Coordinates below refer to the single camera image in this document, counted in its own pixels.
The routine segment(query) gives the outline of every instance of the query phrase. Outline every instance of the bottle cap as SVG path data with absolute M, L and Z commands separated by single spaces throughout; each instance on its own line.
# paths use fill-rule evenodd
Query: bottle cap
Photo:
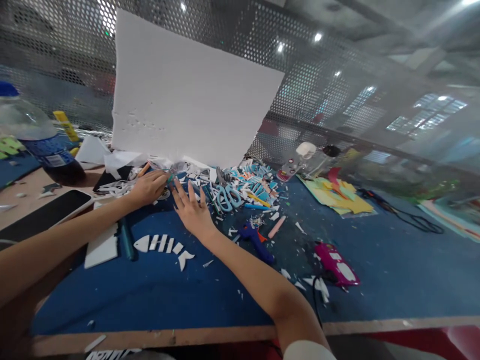
M 297 148 L 296 153 L 300 155 L 304 159 L 310 159 L 315 152 L 317 151 L 317 147 L 313 145 L 311 142 L 302 142 Z
M 336 158 L 342 152 L 342 150 L 340 150 L 340 148 L 336 147 L 335 145 L 327 145 L 323 148 L 322 151 L 325 155 L 331 158 Z
M 0 81 L 0 97 L 19 96 L 17 89 L 9 82 Z

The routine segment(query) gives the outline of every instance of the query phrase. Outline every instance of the water bottle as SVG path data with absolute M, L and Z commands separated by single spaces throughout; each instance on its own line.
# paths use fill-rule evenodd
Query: water bottle
M 5 81 L 0 81 L 0 129 L 15 136 L 54 182 L 75 186 L 85 179 L 85 171 L 69 153 L 48 116 L 21 99 L 17 89 Z
M 295 152 L 290 155 L 288 161 L 276 173 L 277 179 L 286 183 L 298 171 L 307 167 L 309 160 L 317 151 L 317 147 L 310 142 L 302 142 Z
M 316 166 L 307 173 L 302 174 L 302 178 L 313 180 L 322 173 L 328 173 L 332 167 L 332 163 L 341 152 L 342 150 L 335 145 L 325 146 L 316 159 L 316 161 L 318 161 Z

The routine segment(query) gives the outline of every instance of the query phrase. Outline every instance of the hand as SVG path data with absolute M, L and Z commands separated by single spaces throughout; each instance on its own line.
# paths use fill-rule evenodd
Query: hand
M 157 170 L 150 171 L 144 176 L 140 177 L 133 189 L 122 199 L 128 201 L 134 209 L 153 203 L 157 200 L 167 185 L 169 179 L 167 172 Z
M 194 187 L 192 182 L 188 181 L 188 195 L 185 193 L 184 188 L 180 184 L 180 181 L 175 178 L 175 186 L 170 186 L 173 199 L 176 204 L 176 213 L 180 216 L 181 222 L 185 225 L 186 229 L 191 232 L 197 239 L 202 241 L 205 236 L 208 236 L 212 232 L 216 232 L 217 228 L 212 222 L 210 216 L 209 207 L 205 202 L 205 193 L 200 188 L 200 204 L 198 203 Z

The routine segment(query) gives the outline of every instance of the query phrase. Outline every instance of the sleeve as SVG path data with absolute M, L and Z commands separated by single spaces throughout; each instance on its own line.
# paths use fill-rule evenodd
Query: sleeve
M 319 343 L 298 340 L 292 342 L 283 354 L 283 360 L 336 360 L 327 348 Z

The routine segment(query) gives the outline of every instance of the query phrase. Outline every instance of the ceiling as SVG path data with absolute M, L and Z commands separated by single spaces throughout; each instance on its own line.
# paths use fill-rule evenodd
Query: ceiling
M 364 51 L 480 97 L 478 0 L 270 0 Z

